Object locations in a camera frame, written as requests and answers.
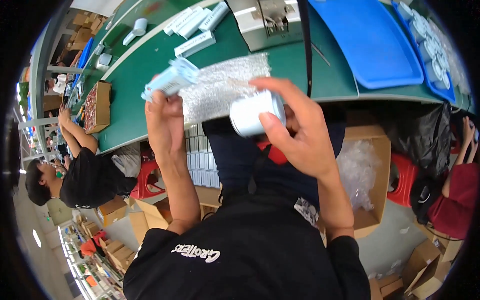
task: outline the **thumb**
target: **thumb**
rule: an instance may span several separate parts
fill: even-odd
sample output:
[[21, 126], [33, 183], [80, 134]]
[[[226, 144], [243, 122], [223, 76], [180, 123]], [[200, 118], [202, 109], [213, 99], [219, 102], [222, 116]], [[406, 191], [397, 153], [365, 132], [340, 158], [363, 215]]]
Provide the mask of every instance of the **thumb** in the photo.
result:
[[258, 116], [265, 129], [268, 140], [284, 154], [294, 151], [296, 141], [290, 136], [282, 122], [269, 112], [262, 112]]

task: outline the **black bag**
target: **black bag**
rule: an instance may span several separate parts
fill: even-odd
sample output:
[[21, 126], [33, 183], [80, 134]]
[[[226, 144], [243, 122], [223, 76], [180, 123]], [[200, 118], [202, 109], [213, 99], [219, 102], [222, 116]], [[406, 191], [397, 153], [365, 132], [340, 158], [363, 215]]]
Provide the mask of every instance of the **black bag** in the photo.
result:
[[388, 103], [377, 106], [377, 119], [392, 148], [407, 154], [424, 174], [437, 178], [450, 163], [450, 104]]

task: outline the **workbench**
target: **workbench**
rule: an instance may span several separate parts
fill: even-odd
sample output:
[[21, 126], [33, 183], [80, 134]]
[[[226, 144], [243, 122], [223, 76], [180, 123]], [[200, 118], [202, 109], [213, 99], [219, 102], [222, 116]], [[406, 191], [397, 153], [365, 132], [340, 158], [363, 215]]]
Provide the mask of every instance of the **workbench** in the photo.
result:
[[[113, 56], [109, 68], [96, 69], [98, 56], [92, 54], [82, 74], [84, 90], [88, 91], [98, 80], [112, 83], [110, 125], [101, 131], [98, 139], [101, 153], [117, 149], [147, 138], [144, 116], [144, 100], [140, 93], [154, 74], [167, 68], [168, 61], [175, 59], [173, 49], [185, 42], [181, 36], [167, 36], [163, 31], [168, 19], [187, 6], [201, 5], [212, 9], [216, 0], [179, 0], [163, 2], [156, 11], [149, 11], [153, 0], [127, 0], [115, 16], [114, 26], [108, 32], [102, 28], [94, 40], [95, 46], [102, 42], [104, 52]], [[399, 22], [393, 8], [385, 5], [387, 10]], [[136, 37], [128, 46], [122, 45], [123, 38], [133, 27], [137, 18], [145, 17], [149, 25], [147, 34]], [[317, 102], [336, 102], [351, 100], [402, 100], [421, 103], [442, 103], [443, 100], [434, 95], [425, 83], [392, 88], [369, 90], [362, 87], [354, 75], [338, 46], [334, 36], [310, 7], [310, 29], [312, 42], [321, 49], [331, 64], [312, 51], [312, 99]], [[239, 33], [233, 14], [227, 15], [214, 32], [216, 44], [204, 49], [188, 59], [199, 68], [203, 68], [224, 60], [249, 55], [250, 52]], [[281, 45], [263, 49], [260, 52], [269, 54], [271, 76], [289, 78], [302, 91], [307, 90], [306, 60], [303, 42]], [[78, 111], [81, 102], [73, 106]], [[474, 112], [473, 100], [456, 89], [454, 107]]]

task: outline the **black strap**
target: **black strap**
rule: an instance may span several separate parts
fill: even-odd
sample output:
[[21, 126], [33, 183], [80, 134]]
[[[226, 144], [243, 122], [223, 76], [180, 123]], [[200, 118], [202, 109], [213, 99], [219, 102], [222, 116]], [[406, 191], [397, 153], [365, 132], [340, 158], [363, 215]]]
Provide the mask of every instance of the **black strap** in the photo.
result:
[[250, 181], [248, 182], [249, 194], [255, 194], [255, 191], [257, 190], [257, 184], [255, 183], [253, 177], [255, 176], [255, 173], [264, 165], [265, 160], [268, 158], [268, 154], [270, 153], [271, 147], [272, 144], [267, 145], [267, 147], [265, 147], [265, 149], [262, 151], [260, 156], [257, 158], [257, 160], [255, 160], [255, 163], [253, 164], [252, 176], [250, 177]]
[[305, 44], [305, 59], [307, 62], [307, 96], [312, 95], [312, 40], [310, 38], [310, 20], [308, 17], [307, 0], [298, 0], [303, 43]]

